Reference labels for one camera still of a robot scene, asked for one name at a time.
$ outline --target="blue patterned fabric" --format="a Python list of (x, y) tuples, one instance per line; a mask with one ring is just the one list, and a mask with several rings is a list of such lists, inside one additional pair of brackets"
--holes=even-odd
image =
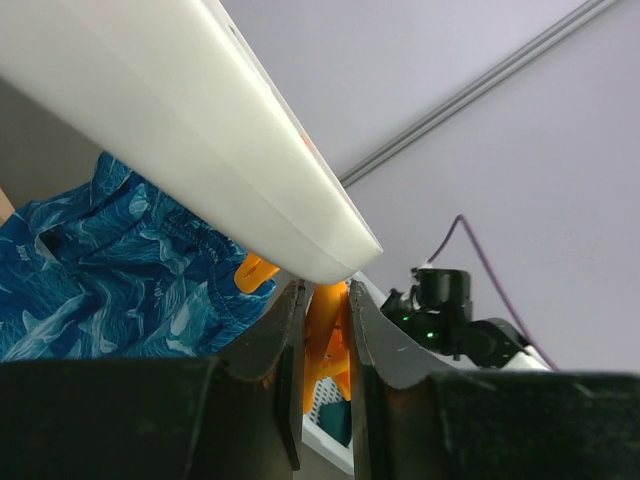
[(0, 227), (0, 359), (215, 353), (262, 314), (246, 253), (109, 154)]

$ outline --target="metal track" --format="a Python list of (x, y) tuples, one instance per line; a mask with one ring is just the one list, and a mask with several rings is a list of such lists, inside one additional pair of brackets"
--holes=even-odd
[(340, 176), (346, 188), (622, 0), (589, 0)]

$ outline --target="wire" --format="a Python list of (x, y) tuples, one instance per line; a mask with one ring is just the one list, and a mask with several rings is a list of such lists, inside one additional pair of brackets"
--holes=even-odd
[(471, 244), (473, 245), (473, 248), (475, 249), (476, 254), (478, 255), (478, 258), (480, 258), (480, 262), (482, 263), (482, 266), (487, 272), (487, 275), (489, 275), (489, 279), (491, 280), (491, 283), (493, 283), (493, 287), (498, 292), (498, 295), (502, 299), (502, 303), (504, 303), (504, 306), (507, 307), (509, 314), (513, 317), (513, 320), (516, 322), (516, 325), (518, 326), (522, 334), (527, 338), (527, 340), (529, 341), (529, 344), (538, 351), (538, 353), (540, 354), (540, 357), (542, 357), (542, 359), (547, 363), (547, 365), (549, 365), (549, 367), (552, 370), (558, 370), (558, 367), (556, 366), (556, 364), (549, 358), (549, 356), (546, 353), (544, 353), (542, 348), (540, 348), (540, 346), (535, 342), (535, 340), (531, 336), (531, 332), (522, 321), (522, 318), (518, 314), (518, 311), (516, 310), (516, 308), (511, 303), (511, 300), (509, 300), (509, 297), (507, 296), (507, 293), (502, 287), (500, 280), (498, 280), (498, 277), (496, 276), (495, 272), (493, 271), (493, 268), (491, 267), (491, 262), (489, 262), (489, 259), (485, 255), (484, 250), (480, 245), (480, 242), (478, 242), (478, 238), (473, 232), (473, 229), (471, 228), (471, 224), (465, 218), (464, 215), (458, 215), (455, 218), (455, 220), (451, 224), (451, 228), (449, 228), (449, 231), (447, 232), (446, 237), (444, 237), (444, 240), (442, 241), (438, 249), (435, 251), (435, 253), (431, 255), (431, 257), (428, 260), (428, 263), (433, 264), (433, 262), (438, 258), (438, 256), (440, 256), (442, 251), (445, 249), (445, 247), (449, 243), (449, 240), (451, 240), (451, 237), (453, 236), (453, 232), (455, 232), (456, 227), (460, 223), (462, 224), (465, 231), (467, 232), (467, 235), (469, 236), (469, 240), (471, 240)]

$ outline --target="white ceiling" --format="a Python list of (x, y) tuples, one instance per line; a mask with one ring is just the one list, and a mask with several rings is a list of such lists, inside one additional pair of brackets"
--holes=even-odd
[(337, 174), (584, 0), (222, 0)]

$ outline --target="white basket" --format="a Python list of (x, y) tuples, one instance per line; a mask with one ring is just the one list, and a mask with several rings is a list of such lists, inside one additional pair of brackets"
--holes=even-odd
[(346, 448), (318, 425), (320, 407), (341, 400), (344, 397), (332, 379), (326, 378), (316, 384), (313, 407), (302, 419), (302, 441), (340, 470), (353, 476), (353, 440)]

